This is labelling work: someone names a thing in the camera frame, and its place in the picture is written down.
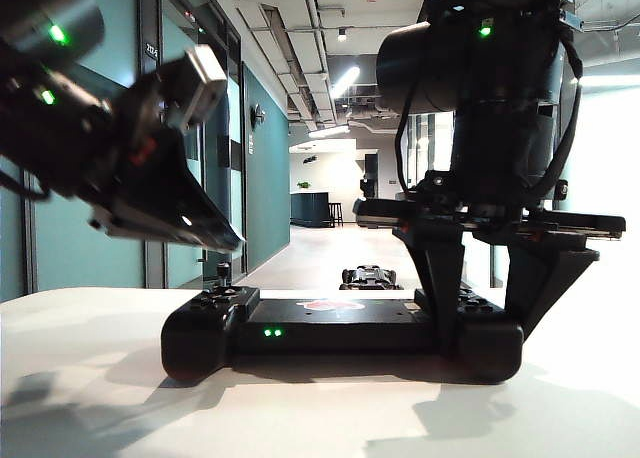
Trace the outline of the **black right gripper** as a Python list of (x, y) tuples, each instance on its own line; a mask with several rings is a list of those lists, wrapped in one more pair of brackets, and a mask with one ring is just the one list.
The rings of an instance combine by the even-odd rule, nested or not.
[[(457, 225), (485, 243), (509, 252), (505, 311), (524, 332), (534, 330), (556, 301), (599, 259), (586, 237), (619, 239), (626, 220), (534, 208), (474, 205), (465, 208), (455, 194), (451, 172), (429, 171), (402, 199), (360, 198), (353, 207), (360, 226), (390, 226), (411, 256), (434, 321), (441, 354), (456, 337), (457, 305), (465, 248), (461, 230), (408, 230), (412, 225)], [(515, 234), (489, 234), (492, 232)], [(564, 232), (578, 234), (540, 234)]]

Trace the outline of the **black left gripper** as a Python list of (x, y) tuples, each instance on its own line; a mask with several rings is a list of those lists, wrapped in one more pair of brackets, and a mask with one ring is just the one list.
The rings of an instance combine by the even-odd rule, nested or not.
[(177, 71), (140, 77), (112, 97), (80, 87), (91, 104), (99, 142), (78, 198), (91, 206), (89, 224), (110, 237), (235, 251), (244, 242), (187, 166), (184, 86)]

